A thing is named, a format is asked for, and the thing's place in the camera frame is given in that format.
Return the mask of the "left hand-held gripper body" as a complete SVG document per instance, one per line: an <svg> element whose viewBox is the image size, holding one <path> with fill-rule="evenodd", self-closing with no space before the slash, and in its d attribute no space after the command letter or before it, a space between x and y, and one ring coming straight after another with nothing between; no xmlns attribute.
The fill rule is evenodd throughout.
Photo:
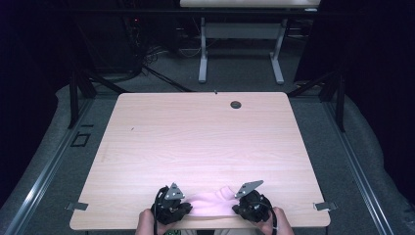
<svg viewBox="0 0 415 235"><path fill-rule="evenodd" d="M151 207L155 221L168 225L179 221L176 214L179 212L179 205L185 195L179 189L176 183L170 186L162 187L155 197L155 201Z"/></svg>

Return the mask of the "black metal frame stand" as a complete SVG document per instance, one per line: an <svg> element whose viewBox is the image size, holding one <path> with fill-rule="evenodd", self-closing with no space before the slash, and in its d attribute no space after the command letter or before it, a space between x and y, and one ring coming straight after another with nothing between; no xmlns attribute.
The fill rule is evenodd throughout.
<svg viewBox="0 0 415 235"><path fill-rule="evenodd" d="M335 124L341 132L345 132L344 111L346 98L346 80L340 71L330 71L321 77L310 80L304 85L301 85L297 89L289 92L288 96L290 98L297 97L318 84L322 84L322 88L318 94L319 100L321 102L330 102L333 97L336 97Z"/></svg>
<svg viewBox="0 0 415 235"><path fill-rule="evenodd" d="M81 92L87 99L94 99L97 95L97 91L94 88L92 81L97 81L117 94L126 93L125 89L106 80L92 70L82 70L80 66L73 65L72 74L69 79L69 128L73 128L79 120L78 92Z"/></svg>

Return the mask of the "power strip with red light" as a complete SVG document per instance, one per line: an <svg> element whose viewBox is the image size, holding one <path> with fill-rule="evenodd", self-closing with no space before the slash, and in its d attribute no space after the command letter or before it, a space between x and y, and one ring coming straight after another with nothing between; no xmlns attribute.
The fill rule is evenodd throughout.
<svg viewBox="0 0 415 235"><path fill-rule="evenodd" d="M134 39L134 41L137 44L140 44L141 43L142 29L141 29L139 19L136 19L136 18L131 18L130 19L130 32L131 32L131 35L132 35L132 38Z"/></svg>

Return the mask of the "aluminium floor rail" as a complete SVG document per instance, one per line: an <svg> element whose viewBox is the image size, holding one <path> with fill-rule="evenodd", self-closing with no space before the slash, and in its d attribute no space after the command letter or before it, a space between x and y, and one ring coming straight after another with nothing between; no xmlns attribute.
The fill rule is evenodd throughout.
<svg viewBox="0 0 415 235"><path fill-rule="evenodd" d="M331 103L322 104L327 116L329 117L330 123L335 129L335 132L340 139L342 146L346 153L346 161L350 169L351 175L354 182L360 192L361 198L366 205L368 212L376 226L379 235L395 235L392 231L392 227L381 207L378 197L374 193L371 184L368 181L363 168L355 154L351 144L349 143L347 136L340 130L335 119L335 108Z"/></svg>
<svg viewBox="0 0 415 235"><path fill-rule="evenodd" d="M58 171L64 158L64 152L69 147L69 142L75 139L77 130L80 127L80 122L83 121L84 117L89 113L93 103L93 99L86 99L81 105L78 120L71 129L66 131L52 159L47 162L33 186L28 191L22 205L6 230L5 235L21 235L23 233Z"/></svg>

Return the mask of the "pink cloth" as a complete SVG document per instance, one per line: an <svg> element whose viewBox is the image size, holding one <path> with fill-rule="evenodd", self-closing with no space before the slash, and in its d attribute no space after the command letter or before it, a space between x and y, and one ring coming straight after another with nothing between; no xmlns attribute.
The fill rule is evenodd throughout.
<svg viewBox="0 0 415 235"><path fill-rule="evenodd" d="M229 187L193 195L186 202L192 206L190 215L195 217L234 216L232 207L239 204L235 193Z"/></svg>

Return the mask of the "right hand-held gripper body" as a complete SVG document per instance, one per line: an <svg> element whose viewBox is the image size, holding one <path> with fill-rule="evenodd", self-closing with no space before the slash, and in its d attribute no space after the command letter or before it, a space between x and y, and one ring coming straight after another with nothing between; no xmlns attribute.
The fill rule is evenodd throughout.
<svg viewBox="0 0 415 235"><path fill-rule="evenodd" d="M270 201L256 191L256 188L263 183L263 180L257 180L244 183L234 197L239 201L240 206L245 207L245 213L248 221L261 222L270 218L269 212L272 208Z"/></svg>

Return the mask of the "person's right hand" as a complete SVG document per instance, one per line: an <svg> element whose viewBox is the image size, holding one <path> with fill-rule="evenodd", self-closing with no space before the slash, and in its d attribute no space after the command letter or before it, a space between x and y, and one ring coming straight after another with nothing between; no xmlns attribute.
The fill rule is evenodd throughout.
<svg viewBox="0 0 415 235"><path fill-rule="evenodd" d="M284 211L274 207L267 221L255 225L264 235L295 235Z"/></svg>

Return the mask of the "grey metal table bracket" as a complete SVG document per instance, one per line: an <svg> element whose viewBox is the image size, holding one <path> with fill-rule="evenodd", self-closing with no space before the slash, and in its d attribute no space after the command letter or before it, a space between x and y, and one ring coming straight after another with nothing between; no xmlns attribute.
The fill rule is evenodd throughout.
<svg viewBox="0 0 415 235"><path fill-rule="evenodd" d="M317 211L327 211L327 212L336 210L338 208L337 204L334 202L314 203L313 206Z"/></svg>
<svg viewBox="0 0 415 235"><path fill-rule="evenodd" d="M75 202L75 203L68 203L66 209L68 211L85 211L88 208L87 204Z"/></svg>

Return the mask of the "person's left hand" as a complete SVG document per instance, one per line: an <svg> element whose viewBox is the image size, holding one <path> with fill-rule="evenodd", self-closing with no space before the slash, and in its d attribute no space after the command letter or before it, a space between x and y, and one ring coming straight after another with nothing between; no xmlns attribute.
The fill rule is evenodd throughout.
<svg viewBox="0 0 415 235"><path fill-rule="evenodd" d="M135 235L163 235L168 230L167 225L155 221L150 209L145 209L139 213Z"/></svg>

